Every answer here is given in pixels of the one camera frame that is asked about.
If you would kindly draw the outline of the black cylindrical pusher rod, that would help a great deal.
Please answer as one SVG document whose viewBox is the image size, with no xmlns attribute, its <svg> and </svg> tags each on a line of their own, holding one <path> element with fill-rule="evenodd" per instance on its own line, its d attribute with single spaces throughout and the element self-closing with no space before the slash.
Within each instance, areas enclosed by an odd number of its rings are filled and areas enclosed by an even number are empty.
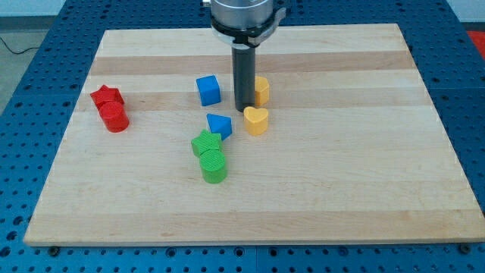
<svg viewBox="0 0 485 273">
<path fill-rule="evenodd" d="M 237 111 L 255 105 L 255 48 L 232 49 L 233 88 Z"/>
</svg>

